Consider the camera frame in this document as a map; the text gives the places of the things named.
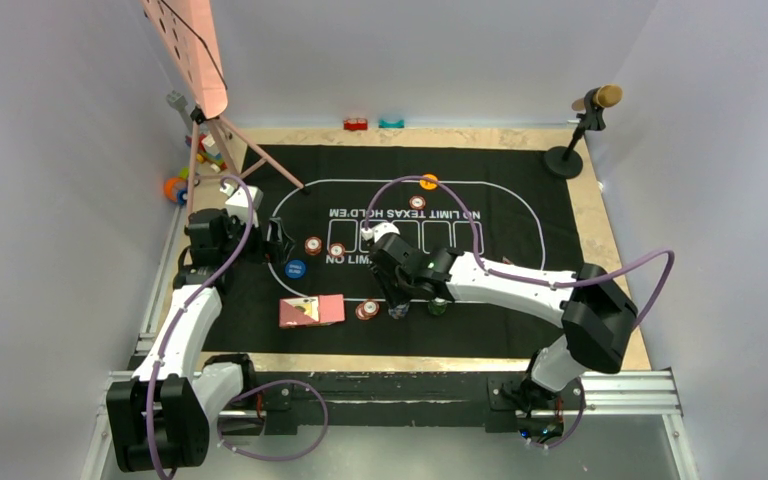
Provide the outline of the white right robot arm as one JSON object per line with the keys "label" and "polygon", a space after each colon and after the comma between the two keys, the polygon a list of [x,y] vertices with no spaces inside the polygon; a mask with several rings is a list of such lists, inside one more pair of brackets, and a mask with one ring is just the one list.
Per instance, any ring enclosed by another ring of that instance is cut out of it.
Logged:
{"label": "white right robot arm", "polygon": [[493,262],[452,248],[426,253],[389,223],[361,233],[370,269],[389,309],[413,300],[483,303],[518,311],[560,329],[550,346],[533,354],[521,381],[524,399],[544,407],[572,380],[594,371],[621,370],[638,310],[604,270],[532,270]]}

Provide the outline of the blue chip stack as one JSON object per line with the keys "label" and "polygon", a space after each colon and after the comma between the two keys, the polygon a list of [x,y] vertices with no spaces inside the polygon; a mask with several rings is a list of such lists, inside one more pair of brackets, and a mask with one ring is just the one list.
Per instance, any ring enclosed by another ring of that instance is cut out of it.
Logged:
{"label": "blue chip stack", "polygon": [[397,305],[395,307],[389,307],[388,308],[388,314],[393,319],[402,319],[405,318],[408,314],[410,309],[410,304],[401,304]]}

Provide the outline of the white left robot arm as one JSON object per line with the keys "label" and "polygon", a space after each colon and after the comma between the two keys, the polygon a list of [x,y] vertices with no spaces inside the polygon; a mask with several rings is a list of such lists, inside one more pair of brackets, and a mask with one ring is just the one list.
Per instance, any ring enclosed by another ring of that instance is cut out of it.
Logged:
{"label": "white left robot arm", "polygon": [[172,303],[157,339],[130,379],[113,383],[106,395],[119,469],[154,471],[164,479],[205,461],[223,407],[244,409],[257,399],[246,354],[214,356],[203,373],[197,371],[235,264],[284,263],[295,245],[280,218],[262,226],[247,207],[196,211],[184,234],[189,243],[178,257]]}

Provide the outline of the green chip stack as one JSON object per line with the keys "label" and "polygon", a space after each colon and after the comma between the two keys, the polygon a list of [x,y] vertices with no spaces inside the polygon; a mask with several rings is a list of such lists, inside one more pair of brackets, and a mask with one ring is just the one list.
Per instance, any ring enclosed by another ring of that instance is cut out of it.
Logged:
{"label": "green chip stack", "polygon": [[447,306],[446,300],[435,298],[427,303],[427,310],[432,316],[440,316],[445,313]]}

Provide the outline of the red chips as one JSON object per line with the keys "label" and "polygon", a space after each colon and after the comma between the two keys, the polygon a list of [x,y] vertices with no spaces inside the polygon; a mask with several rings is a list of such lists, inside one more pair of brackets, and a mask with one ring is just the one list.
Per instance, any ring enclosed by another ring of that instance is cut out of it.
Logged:
{"label": "red chips", "polygon": [[409,206],[413,210],[422,211],[426,207],[426,200],[419,195],[412,196],[409,200]]}

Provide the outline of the single red chip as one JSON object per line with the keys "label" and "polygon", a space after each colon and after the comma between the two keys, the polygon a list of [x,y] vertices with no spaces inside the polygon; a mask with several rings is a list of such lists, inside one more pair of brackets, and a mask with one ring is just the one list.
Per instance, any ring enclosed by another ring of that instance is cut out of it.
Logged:
{"label": "single red chip", "polygon": [[342,259],[345,255],[345,246],[342,243],[332,243],[328,247],[328,255],[333,259]]}

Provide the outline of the red chip stack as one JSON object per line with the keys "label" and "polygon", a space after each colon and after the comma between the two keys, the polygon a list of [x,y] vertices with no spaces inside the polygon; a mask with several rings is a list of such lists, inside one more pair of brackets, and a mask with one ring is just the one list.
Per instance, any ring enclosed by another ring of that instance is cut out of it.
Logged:
{"label": "red chip stack", "polygon": [[379,312],[379,303],[371,299],[359,303],[355,308],[356,318],[363,321],[371,320],[376,317]]}

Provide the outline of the red chip pile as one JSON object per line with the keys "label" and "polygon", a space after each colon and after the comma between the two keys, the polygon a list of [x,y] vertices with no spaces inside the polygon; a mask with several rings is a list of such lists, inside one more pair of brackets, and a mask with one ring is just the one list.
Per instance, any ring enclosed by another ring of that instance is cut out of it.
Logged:
{"label": "red chip pile", "polygon": [[322,252],[323,242],[319,237],[311,236],[304,242],[304,250],[307,255],[316,256]]}

